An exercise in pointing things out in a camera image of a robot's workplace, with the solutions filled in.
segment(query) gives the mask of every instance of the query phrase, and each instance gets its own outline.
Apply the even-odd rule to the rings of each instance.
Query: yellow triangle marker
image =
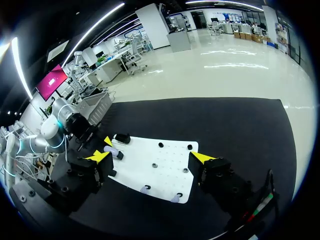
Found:
[[[205,161],[208,161],[210,159],[217,159],[217,157],[212,157],[212,156],[207,156],[207,155],[203,155],[201,153],[195,152],[195,151],[191,151],[191,153],[202,163],[205,164]]]
[[[107,152],[103,152],[103,153],[100,153],[100,154],[96,154],[96,155],[93,155],[93,156],[89,156],[89,157],[86,157],[85,159],[90,159],[92,161],[96,161],[97,163],[100,163],[102,159],[104,159],[110,152],[107,151]]]
[[[109,146],[113,147],[112,142],[111,142],[111,140],[110,140],[110,138],[108,136],[106,136],[106,138],[104,139],[104,142],[106,144],[108,144]]]
[[[95,152],[93,153],[94,156],[99,154],[101,154],[101,152],[99,152],[98,150],[95,150]]]

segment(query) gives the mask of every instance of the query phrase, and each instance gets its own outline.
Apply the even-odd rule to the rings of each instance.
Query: red monitor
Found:
[[[35,88],[40,93],[41,97],[47,101],[67,78],[67,75],[58,64]]]

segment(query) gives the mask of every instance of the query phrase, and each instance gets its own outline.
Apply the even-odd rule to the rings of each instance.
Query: black mat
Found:
[[[268,169],[289,206],[296,179],[296,150],[291,125],[280,100],[262,98],[178,98],[114,103],[102,121],[101,136],[130,133],[142,138],[197,141],[199,153],[227,158],[254,190]],[[68,168],[61,156],[54,170]],[[194,161],[189,168],[196,179]],[[161,239],[209,239],[223,233],[230,216],[221,211],[196,181],[185,204],[141,194],[107,179],[71,217],[116,235]],[[273,220],[272,212],[267,222]]]

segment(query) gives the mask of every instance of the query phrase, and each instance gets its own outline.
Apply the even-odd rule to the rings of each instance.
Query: screw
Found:
[[[27,201],[27,198],[25,196],[23,196],[23,195],[21,195],[19,197],[19,199],[20,199],[20,202],[22,202],[22,203],[25,203]]]
[[[34,197],[36,195],[36,192],[34,190],[29,191],[29,196]]]

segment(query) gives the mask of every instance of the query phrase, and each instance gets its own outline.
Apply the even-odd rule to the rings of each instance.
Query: white floor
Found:
[[[191,50],[165,47],[144,55],[148,68],[108,83],[115,102],[187,97],[280,99],[289,117],[296,147],[294,194],[308,168],[317,124],[317,90],[305,71],[271,46],[233,35],[189,32]]]

